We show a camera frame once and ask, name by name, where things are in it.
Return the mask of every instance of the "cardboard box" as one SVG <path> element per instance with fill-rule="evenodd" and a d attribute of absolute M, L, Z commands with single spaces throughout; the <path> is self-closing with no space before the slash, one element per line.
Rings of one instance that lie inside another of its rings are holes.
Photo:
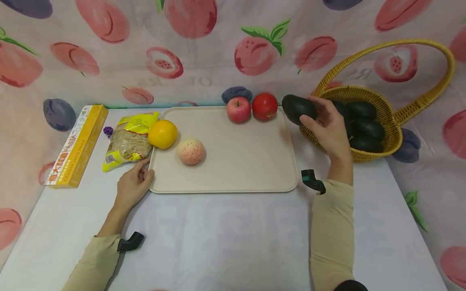
<path fill-rule="evenodd" d="M 84 106 L 45 184 L 77 188 L 109 111 L 103 105 Z"/>

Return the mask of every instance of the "beige tray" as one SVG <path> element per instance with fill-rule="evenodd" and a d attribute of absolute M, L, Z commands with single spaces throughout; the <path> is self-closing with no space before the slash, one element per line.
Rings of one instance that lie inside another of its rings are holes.
<path fill-rule="evenodd" d="M 161 118 L 173 122 L 179 134 L 169 149 L 152 151 L 154 193 L 288 192 L 298 184 L 288 121 L 281 108 L 268 122 L 252 117 L 234 124 L 224 106 L 174 107 Z M 201 140 L 206 149 L 206 158 L 194 166 L 184 165 L 176 155 L 178 143 L 189 137 Z"/>

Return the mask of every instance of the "yellow plastic bag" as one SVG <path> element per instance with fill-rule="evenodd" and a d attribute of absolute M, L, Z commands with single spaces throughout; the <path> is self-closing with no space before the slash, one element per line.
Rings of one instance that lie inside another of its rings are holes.
<path fill-rule="evenodd" d="M 151 112 L 123 117 L 120 120 L 110 138 L 102 171 L 110 172 L 124 163 L 147 158 L 152 148 L 147 133 L 158 120 L 158 114 Z"/>

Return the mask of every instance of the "red tomato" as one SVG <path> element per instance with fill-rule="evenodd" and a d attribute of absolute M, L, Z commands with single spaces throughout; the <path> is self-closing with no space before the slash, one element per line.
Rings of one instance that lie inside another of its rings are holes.
<path fill-rule="evenodd" d="M 277 114 L 277 99 L 270 93 L 260 93 L 253 100 L 253 115 L 257 120 L 267 121 Z"/>

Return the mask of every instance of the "yellow wicker basket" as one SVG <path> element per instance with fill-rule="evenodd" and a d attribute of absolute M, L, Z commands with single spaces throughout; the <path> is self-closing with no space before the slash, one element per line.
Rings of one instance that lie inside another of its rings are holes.
<path fill-rule="evenodd" d="M 434 47 L 440 50 L 445 55 L 448 63 L 445 75 L 440 80 L 440 82 L 429 92 L 420 96 L 406 107 L 400 109 L 397 112 L 394 112 L 385 98 L 383 98 L 379 93 L 364 87 L 350 85 L 340 86 L 326 90 L 326 87 L 333 80 L 333 78 L 335 78 L 335 76 L 338 73 L 340 73 L 345 67 L 347 67 L 355 60 L 359 59 L 364 55 L 370 54 L 376 50 L 402 44 L 421 44 Z M 353 148 L 351 149 L 354 162 L 369 162 L 384 156 L 389 156 L 400 148 L 401 143 L 403 142 L 403 134 L 401 132 L 400 126 L 403 123 L 410 120 L 421 110 L 429 106 L 440 96 L 440 94 L 446 89 L 446 87 L 450 83 L 454 73 L 454 68 L 455 60 L 453 54 L 448 48 L 446 48 L 440 43 L 430 40 L 419 39 L 407 39 L 387 42 L 384 44 L 367 48 L 341 61 L 324 76 L 324 78 L 319 83 L 319 85 L 317 85 L 317 88 L 314 90 L 312 94 L 317 97 L 341 101 L 343 103 L 349 103 L 353 101 L 366 101 L 373 104 L 376 107 L 376 121 L 378 121 L 385 129 L 385 139 L 383 140 L 384 151 L 382 153 L 370 153 Z M 310 131 L 304 126 L 300 127 L 300 131 L 305 137 L 307 137 L 307 139 L 314 143 L 318 148 L 323 150 L 322 146 L 319 144 L 312 131 Z"/>

